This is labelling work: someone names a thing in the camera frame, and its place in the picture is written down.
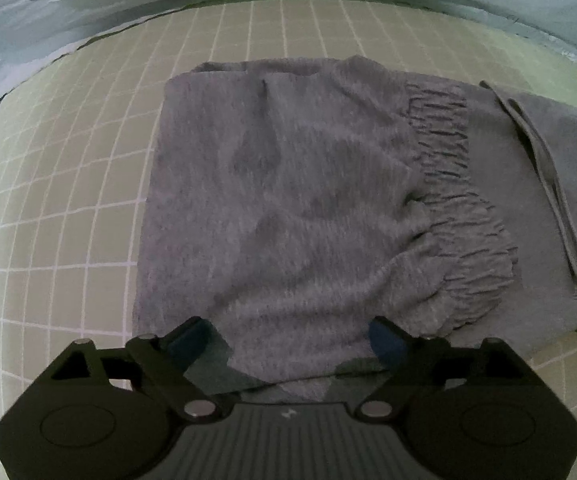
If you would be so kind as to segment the grey sweatpants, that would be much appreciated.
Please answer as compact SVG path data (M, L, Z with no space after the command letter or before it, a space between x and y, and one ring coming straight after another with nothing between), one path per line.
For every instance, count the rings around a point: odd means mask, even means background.
M165 86L136 333L248 400L364 396L369 322L521 350L577 327L577 108L368 58L205 63Z

